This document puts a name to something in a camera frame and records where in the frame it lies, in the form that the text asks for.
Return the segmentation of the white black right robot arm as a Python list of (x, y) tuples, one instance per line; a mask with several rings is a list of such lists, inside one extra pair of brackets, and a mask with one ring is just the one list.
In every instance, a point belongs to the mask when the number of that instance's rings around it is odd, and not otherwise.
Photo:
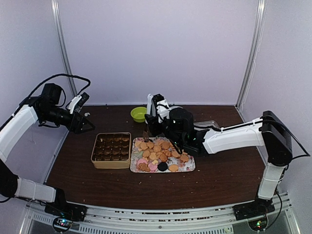
[(181, 107), (158, 105), (155, 114), (145, 114), (153, 136), (165, 135), (178, 152), (192, 156), (264, 146), (268, 154), (263, 177), (255, 200), (233, 207), (236, 220), (266, 215), (274, 211), (272, 198), (287, 166), (294, 160), (292, 141), (297, 140), (272, 112), (264, 111), (260, 118), (230, 126), (195, 126), (193, 115)]

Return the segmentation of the gold cookie tin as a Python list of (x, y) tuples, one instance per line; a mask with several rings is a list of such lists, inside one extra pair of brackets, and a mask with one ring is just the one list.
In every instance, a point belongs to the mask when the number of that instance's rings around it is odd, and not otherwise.
[(99, 133), (91, 162), (96, 169), (127, 169), (131, 161), (132, 136), (128, 132)]

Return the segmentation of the metal serving tongs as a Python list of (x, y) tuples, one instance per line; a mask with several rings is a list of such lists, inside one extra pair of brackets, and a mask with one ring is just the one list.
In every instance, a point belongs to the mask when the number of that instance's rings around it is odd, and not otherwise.
[(149, 141), (149, 128), (148, 128), (148, 124), (145, 124), (145, 126), (144, 126), (142, 137), (143, 137), (144, 142), (148, 142)]

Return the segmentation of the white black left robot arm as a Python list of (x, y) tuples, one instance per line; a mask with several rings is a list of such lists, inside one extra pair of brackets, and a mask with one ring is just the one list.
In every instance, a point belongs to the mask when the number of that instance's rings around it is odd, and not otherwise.
[(60, 96), (65, 94), (64, 89), (50, 82), (60, 76), (56, 74), (39, 83), (0, 127), (0, 194), (5, 197), (5, 202), (14, 197), (46, 202), (51, 204), (52, 210), (59, 216), (66, 216), (70, 212), (70, 205), (66, 202), (62, 189), (22, 178), (6, 165), (14, 146), (35, 123), (46, 127), (50, 122), (51, 128), (64, 126), (74, 134), (95, 129), (94, 124), (80, 114), (81, 108), (90, 97), (85, 92), (91, 84), (90, 80), (64, 74), (64, 77), (76, 78), (87, 83), (69, 104), (65, 105), (59, 104)]

